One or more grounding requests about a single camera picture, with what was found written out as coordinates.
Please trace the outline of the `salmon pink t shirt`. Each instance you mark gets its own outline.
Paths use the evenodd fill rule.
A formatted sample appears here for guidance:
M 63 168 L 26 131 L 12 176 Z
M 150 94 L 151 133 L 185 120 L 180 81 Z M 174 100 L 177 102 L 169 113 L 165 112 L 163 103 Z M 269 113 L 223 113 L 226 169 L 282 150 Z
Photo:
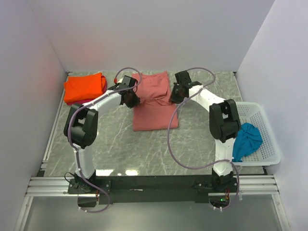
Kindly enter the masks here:
M 177 115 L 175 114 L 171 119 L 176 105 L 169 101 L 171 89 L 167 71 L 154 75 L 134 73 L 132 77 L 138 81 L 141 80 L 136 91 L 140 104 L 133 108 L 133 130 L 177 128 L 179 126 Z

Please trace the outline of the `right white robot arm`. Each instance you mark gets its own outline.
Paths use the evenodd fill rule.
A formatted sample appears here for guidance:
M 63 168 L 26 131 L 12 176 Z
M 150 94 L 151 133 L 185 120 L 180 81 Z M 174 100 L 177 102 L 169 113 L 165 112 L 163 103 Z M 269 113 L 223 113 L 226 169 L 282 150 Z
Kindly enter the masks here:
M 215 139 L 215 161 L 202 167 L 188 167 L 178 161 L 170 146 L 171 125 L 167 128 L 167 146 L 172 158 L 184 168 L 197 170 L 213 166 L 213 172 L 217 176 L 211 180 L 211 186 L 213 190 L 222 192 L 228 186 L 228 180 L 225 177 L 233 171 L 232 152 L 235 139 L 241 129 L 241 123 L 237 105 L 233 99 L 223 99 L 206 89 L 208 85 L 215 82 L 216 75 L 206 68 L 203 70 L 213 76 L 213 80 L 204 85 L 198 81 L 193 82 L 188 70 L 175 74 L 176 82 L 171 92 L 170 101 L 178 106 L 173 112 L 170 122 L 173 121 L 180 107 L 188 100 L 193 100 L 206 109 L 209 112 L 209 130 Z

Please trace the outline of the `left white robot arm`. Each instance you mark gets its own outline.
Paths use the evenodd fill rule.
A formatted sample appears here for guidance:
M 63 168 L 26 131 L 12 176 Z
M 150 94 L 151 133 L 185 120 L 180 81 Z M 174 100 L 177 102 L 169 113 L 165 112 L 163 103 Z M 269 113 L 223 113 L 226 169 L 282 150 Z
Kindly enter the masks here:
M 70 107 L 64 135 L 74 150 L 75 173 L 83 177 L 79 188 L 84 193 L 91 193 L 96 189 L 96 181 L 91 178 L 95 175 L 91 146 L 97 137 L 99 117 L 120 105 L 126 105 L 128 108 L 138 106 L 138 84 L 138 80 L 125 75 L 103 95 L 88 103 L 75 103 Z

